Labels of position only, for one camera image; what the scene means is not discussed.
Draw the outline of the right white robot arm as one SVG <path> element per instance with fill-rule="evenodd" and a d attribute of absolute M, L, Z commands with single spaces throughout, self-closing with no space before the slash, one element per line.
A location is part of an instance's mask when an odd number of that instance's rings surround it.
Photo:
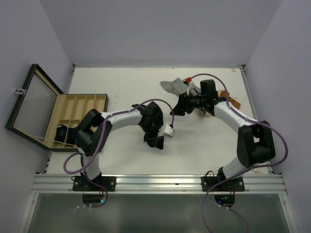
<path fill-rule="evenodd" d="M 219 97 L 214 80 L 200 82 L 201 91 L 195 94 L 190 90 L 178 96 L 177 105 L 172 113 L 175 116 L 191 114 L 201 109 L 226 123 L 238 135 L 237 157 L 226 166 L 219 168 L 216 184 L 221 190 L 228 190 L 234 184 L 232 176 L 247 168 L 261 165 L 276 155 L 272 131 L 248 118 L 235 108 L 226 97 Z"/>

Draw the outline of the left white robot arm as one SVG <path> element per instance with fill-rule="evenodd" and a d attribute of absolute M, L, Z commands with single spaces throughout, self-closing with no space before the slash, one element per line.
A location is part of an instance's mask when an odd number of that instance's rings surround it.
<path fill-rule="evenodd" d="M 164 125 L 163 113 L 153 101 L 148 105 L 135 104 L 130 110 L 113 113 L 100 113 L 92 109 L 74 129 L 72 137 L 82 155 L 82 167 L 78 172 L 86 176 L 84 185 L 89 190 L 97 190 L 101 185 L 98 153 L 102 151 L 109 134 L 136 125 L 143 130 L 143 141 L 149 147 L 163 149 L 164 136 L 160 135 Z"/>

